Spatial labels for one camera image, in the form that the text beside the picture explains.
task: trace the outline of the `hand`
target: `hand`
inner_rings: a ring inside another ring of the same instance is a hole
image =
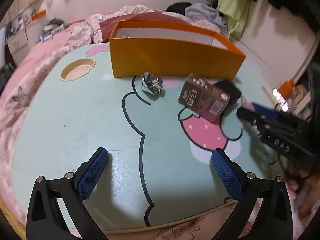
[[[293,176],[299,176],[300,178],[304,178],[309,175],[309,172],[305,170],[301,170],[297,167],[293,162],[288,160],[287,172],[292,174]],[[298,183],[291,178],[287,178],[288,186],[291,190],[298,190]],[[303,200],[299,207],[299,217],[305,217],[311,213],[311,208],[316,204],[316,202],[320,199],[320,175],[312,175],[309,179],[305,181],[311,186],[306,198]]]

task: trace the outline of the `brown drink carton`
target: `brown drink carton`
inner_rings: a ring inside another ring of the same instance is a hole
[[[183,85],[178,102],[213,123],[227,106],[230,95],[191,73]]]

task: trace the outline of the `metal screw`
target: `metal screw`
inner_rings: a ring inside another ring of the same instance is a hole
[[[248,173],[247,173],[247,177],[248,177],[249,179],[254,179],[255,175],[254,175],[252,172],[248,172]]]
[[[68,172],[65,177],[66,177],[66,179],[71,179],[73,177],[73,173]]]
[[[39,177],[37,178],[37,182],[40,183],[41,181],[43,181],[43,177],[42,177],[42,176],[39,176]]]
[[[278,177],[277,177],[277,181],[280,182],[280,183],[283,182],[282,177],[278,176]]]

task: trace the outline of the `open cardboard box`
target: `open cardboard box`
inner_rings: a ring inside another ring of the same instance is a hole
[[[221,34],[188,24],[119,21],[111,33],[114,77],[153,75],[233,79],[245,55]]]

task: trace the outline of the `cardboard box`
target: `cardboard box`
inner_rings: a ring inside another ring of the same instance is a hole
[[[183,85],[178,102],[214,122],[227,106],[230,95],[191,73]]]
[[[233,79],[245,55],[225,37],[189,24],[119,21],[111,33],[114,77],[153,75]]]

